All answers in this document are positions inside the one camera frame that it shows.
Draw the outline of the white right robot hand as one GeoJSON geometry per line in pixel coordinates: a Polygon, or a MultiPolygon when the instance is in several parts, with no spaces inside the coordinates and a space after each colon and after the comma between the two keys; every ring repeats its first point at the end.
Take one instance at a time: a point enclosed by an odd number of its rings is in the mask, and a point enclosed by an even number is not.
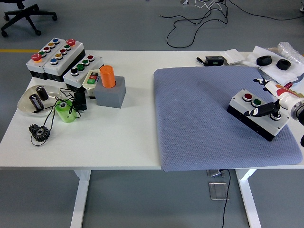
{"type": "Polygon", "coordinates": [[[295,92],[271,80],[254,79],[265,87],[272,96],[277,98],[277,101],[270,102],[259,106],[251,111],[246,111],[245,116],[262,117],[268,114],[274,114],[280,108],[286,109],[288,114],[295,120],[303,119],[304,117],[304,99],[299,97],[295,92]]]}

